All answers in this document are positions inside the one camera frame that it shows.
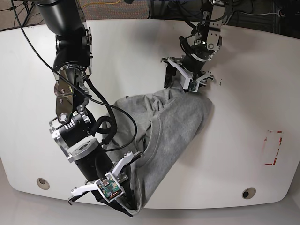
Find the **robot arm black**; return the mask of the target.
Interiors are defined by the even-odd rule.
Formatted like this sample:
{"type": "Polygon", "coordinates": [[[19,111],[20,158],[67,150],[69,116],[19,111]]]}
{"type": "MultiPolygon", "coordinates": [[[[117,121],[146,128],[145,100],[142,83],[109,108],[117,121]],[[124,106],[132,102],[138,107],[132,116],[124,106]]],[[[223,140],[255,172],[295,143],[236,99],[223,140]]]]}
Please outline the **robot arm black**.
{"type": "Polygon", "coordinates": [[[36,0],[49,30],[55,34],[56,57],[51,70],[56,79],[56,117],[50,122],[52,138],[70,163],[86,178],[71,191],[73,203],[87,193],[119,212],[136,208],[130,186],[131,164],[140,152],[127,152],[113,162],[105,145],[117,133],[115,106],[93,86],[92,35],[80,4],[75,0],[36,0]]]}
{"type": "Polygon", "coordinates": [[[166,89],[171,87],[174,77],[178,78],[183,90],[189,92],[197,92],[200,87],[207,86],[208,80],[214,80],[212,73],[204,71],[203,67],[222,46],[221,27],[233,7],[233,1],[209,0],[203,6],[197,25],[185,20],[192,31],[187,37],[179,37],[184,55],[161,59],[166,64],[166,89]]]}

